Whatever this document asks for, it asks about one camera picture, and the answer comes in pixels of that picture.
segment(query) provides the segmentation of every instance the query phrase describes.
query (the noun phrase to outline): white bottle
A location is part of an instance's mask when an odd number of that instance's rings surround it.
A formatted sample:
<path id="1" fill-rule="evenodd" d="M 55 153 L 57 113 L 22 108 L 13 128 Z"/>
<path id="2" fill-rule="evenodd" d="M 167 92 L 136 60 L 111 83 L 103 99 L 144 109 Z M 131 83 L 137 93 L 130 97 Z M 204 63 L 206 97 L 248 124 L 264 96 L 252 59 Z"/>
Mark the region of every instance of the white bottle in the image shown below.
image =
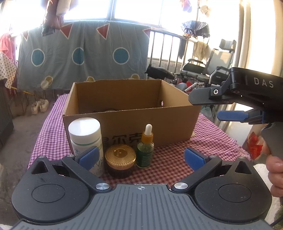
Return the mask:
<path id="1" fill-rule="evenodd" d="M 100 177 L 104 173 L 104 155 L 100 123 L 94 118 L 79 118 L 68 127 L 74 154 L 77 156 L 92 146 L 99 148 L 99 161 L 89 171 Z"/>

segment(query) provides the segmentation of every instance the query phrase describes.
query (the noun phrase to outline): metal screw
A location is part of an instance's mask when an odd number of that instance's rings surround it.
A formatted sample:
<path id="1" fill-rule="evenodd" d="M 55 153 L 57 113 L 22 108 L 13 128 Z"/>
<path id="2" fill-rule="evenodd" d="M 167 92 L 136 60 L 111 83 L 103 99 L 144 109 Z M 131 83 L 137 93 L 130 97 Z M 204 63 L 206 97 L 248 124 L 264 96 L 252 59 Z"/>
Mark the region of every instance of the metal screw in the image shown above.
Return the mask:
<path id="1" fill-rule="evenodd" d="M 105 190 L 105 189 L 108 189 L 110 185 L 107 183 L 99 183 L 95 187 L 99 190 Z"/>
<path id="2" fill-rule="evenodd" d="M 188 185 L 184 182 L 178 182 L 178 183 L 174 184 L 174 187 L 176 189 L 186 189 L 188 187 Z"/>

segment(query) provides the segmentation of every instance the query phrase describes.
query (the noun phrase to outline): green glass bottle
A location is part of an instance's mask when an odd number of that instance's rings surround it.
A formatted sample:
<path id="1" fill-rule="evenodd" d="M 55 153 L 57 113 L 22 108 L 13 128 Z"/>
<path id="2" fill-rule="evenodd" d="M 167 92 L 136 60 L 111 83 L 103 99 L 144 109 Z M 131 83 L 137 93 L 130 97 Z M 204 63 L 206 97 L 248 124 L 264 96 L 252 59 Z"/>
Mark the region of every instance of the green glass bottle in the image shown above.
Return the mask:
<path id="1" fill-rule="evenodd" d="M 136 153 L 136 165 L 142 169 L 147 168 L 150 166 L 153 150 L 154 150 L 154 143 L 153 143 L 153 133 L 152 125 L 147 124 L 145 127 L 145 131 L 142 134 L 141 141 L 138 143 L 138 149 Z"/>

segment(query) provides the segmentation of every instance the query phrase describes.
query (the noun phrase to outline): brown cardboard box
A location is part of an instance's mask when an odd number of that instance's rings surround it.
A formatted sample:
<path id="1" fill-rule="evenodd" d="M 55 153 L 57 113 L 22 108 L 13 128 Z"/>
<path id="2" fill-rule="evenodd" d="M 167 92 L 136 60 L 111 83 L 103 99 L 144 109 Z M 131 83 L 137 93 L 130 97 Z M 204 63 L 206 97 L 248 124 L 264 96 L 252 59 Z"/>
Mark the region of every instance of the brown cardboard box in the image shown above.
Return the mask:
<path id="1" fill-rule="evenodd" d="M 199 112 L 187 94 L 162 80 L 99 80 L 73 84 L 63 121 L 70 144 L 68 126 L 73 120 L 97 119 L 105 151 L 118 143 L 136 146 L 146 124 L 153 126 L 155 146 L 188 140 Z"/>

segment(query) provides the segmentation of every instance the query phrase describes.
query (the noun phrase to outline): hand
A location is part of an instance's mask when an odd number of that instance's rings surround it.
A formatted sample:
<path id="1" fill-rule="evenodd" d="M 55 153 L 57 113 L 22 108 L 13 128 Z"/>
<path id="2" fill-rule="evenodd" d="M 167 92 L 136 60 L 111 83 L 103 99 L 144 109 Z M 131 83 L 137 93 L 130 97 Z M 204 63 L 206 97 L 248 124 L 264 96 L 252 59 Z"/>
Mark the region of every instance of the hand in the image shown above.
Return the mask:
<path id="1" fill-rule="evenodd" d="M 279 157 L 274 157 L 266 143 L 263 144 L 262 152 L 267 154 L 266 168 L 269 171 L 268 178 L 273 184 L 270 192 L 274 197 L 283 196 L 283 160 Z"/>

